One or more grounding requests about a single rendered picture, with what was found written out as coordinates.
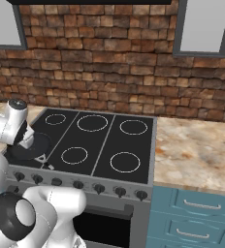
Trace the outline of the grey stove with black hob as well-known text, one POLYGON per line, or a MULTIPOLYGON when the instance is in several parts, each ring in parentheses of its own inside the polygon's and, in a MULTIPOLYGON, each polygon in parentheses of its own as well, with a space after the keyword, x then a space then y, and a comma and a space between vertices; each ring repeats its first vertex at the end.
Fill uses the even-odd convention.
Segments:
POLYGON ((55 140, 48 155, 49 166, 40 169, 21 166, 9 167, 7 186, 20 188, 50 185, 55 177, 61 186, 72 187, 74 181, 83 183, 87 203, 122 209, 134 207, 130 229, 130 247, 145 248, 150 211, 155 156, 157 119, 148 116, 126 115, 63 108, 44 108, 31 122, 35 133, 44 133, 55 140), (15 173, 25 177, 17 181, 15 173), (32 179, 38 174, 43 181, 32 179), (102 184, 100 195, 95 184, 102 184), (122 187, 121 198, 114 192, 122 187), (137 191, 147 192, 140 201, 137 191))

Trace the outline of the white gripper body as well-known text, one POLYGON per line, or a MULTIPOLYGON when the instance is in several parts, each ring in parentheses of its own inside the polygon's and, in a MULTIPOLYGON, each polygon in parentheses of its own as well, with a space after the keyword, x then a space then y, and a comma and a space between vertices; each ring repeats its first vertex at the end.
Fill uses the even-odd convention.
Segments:
POLYGON ((26 133, 23 136, 22 146, 25 149, 28 149, 33 144, 33 142, 34 142, 34 130, 30 126, 27 126, 26 133))

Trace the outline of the blue drawer front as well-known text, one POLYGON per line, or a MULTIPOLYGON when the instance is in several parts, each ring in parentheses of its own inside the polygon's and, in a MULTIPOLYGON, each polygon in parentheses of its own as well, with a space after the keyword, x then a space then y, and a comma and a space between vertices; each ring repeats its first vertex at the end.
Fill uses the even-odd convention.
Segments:
POLYGON ((170 208, 174 213, 190 217, 225 223, 225 196, 209 193, 174 189, 170 199, 170 208), (185 205, 183 200, 204 205, 222 206, 219 210, 203 209, 185 205))
POLYGON ((196 245, 204 248, 225 248, 225 224, 209 223, 206 221, 170 220, 165 229, 165 236, 172 241, 196 245), (176 232, 194 233, 200 235, 209 234, 208 239, 193 238, 180 235, 176 232))

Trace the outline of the black glass oven door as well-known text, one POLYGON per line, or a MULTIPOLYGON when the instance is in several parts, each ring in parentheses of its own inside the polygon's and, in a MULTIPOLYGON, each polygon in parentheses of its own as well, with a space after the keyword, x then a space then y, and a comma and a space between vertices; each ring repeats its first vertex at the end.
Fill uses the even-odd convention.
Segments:
POLYGON ((125 204, 122 210, 89 205, 74 218, 77 233, 88 243, 103 248, 129 248, 131 219, 134 207, 125 204))

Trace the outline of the dark grey frying pan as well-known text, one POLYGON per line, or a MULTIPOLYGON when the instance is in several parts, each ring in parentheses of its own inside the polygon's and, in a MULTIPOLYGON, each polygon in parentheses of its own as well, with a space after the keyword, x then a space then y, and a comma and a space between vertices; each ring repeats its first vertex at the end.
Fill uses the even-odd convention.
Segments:
POLYGON ((25 149, 21 145, 7 146, 4 156, 11 166, 40 169, 49 166, 48 155, 55 145, 55 140, 44 133, 35 133, 33 144, 25 149))

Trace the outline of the black range hood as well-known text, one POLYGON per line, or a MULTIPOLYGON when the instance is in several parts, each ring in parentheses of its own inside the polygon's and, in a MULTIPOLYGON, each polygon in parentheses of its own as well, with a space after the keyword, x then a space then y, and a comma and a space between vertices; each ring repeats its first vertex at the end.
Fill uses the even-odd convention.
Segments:
POLYGON ((6 0, 12 5, 171 5, 172 0, 6 0))

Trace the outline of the grey framed window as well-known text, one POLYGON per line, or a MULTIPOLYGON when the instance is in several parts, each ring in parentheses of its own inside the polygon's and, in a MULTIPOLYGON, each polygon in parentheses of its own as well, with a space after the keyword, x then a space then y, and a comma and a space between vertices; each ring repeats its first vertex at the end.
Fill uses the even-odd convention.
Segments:
POLYGON ((225 58, 225 0, 178 0, 173 56, 225 58))
POLYGON ((0 0, 0 49, 27 49, 18 5, 0 0))

